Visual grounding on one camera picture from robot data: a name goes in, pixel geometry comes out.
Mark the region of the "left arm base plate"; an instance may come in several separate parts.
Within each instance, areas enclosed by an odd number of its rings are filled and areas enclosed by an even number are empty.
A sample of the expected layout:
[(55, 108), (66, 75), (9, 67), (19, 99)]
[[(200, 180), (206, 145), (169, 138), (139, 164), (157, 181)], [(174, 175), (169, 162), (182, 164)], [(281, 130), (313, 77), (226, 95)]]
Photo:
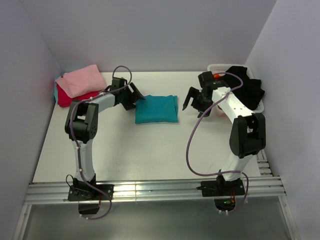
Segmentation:
[(75, 188), (73, 185), (69, 188), (69, 193), (67, 200), (70, 202), (78, 202), (78, 201), (102, 201), (113, 198), (114, 193), (114, 185), (113, 184), (98, 184), (96, 186), (97, 189), (104, 192), (108, 195), (106, 197), (104, 194), (100, 193), (97, 190), (94, 190), (88, 186), (85, 189)]

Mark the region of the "teal t shirt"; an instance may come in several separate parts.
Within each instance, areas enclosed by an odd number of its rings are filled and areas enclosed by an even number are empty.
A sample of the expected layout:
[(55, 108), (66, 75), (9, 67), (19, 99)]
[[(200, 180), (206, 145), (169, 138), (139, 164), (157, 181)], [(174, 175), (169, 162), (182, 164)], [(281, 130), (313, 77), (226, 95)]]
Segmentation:
[(135, 104), (135, 123), (178, 123), (178, 96), (147, 95)]

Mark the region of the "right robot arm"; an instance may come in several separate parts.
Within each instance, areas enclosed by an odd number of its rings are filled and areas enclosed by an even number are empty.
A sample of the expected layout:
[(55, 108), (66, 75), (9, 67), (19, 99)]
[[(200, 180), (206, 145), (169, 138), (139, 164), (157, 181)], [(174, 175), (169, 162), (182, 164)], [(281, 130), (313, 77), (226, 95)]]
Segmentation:
[(244, 168), (254, 155), (257, 155), (266, 146), (266, 119), (262, 113), (256, 113), (247, 108), (234, 94), (244, 82), (234, 73), (221, 72), (222, 76), (231, 76), (239, 81), (239, 84), (230, 87), (223, 80), (215, 80), (210, 71), (198, 75), (201, 89), (190, 87), (182, 108), (187, 106), (196, 109), (199, 126), (202, 119), (208, 117), (211, 110), (218, 106), (230, 120), (232, 127), (229, 137), (231, 153), (223, 168), (214, 174), (221, 176), (216, 183), (217, 191), (222, 195), (229, 194), (234, 188), (234, 181), (244, 175)]

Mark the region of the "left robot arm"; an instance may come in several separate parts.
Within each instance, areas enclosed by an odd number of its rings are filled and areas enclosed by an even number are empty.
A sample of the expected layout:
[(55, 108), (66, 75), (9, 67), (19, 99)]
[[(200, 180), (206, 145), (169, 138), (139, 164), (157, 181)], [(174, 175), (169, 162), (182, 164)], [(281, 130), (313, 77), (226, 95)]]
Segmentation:
[(98, 193), (92, 147), (98, 132), (99, 113), (117, 105), (129, 111), (136, 108), (137, 101), (145, 99), (133, 82), (113, 77), (111, 85), (97, 96), (71, 103), (64, 130), (75, 152), (76, 173), (73, 185), (81, 186), (79, 194), (86, 200), (95, 198)]

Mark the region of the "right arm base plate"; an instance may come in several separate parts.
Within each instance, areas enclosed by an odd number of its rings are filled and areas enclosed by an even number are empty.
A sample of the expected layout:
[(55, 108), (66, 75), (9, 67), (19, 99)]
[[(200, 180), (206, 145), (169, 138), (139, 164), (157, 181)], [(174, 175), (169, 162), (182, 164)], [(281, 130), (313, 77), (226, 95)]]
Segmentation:
[(234, 181), (201, 181), (200, 186), (196, 189), (201, 191), (203, 197), (227, 197), (232, 194), (243, 196), (245, 194), (245, 187), (240, 179)]

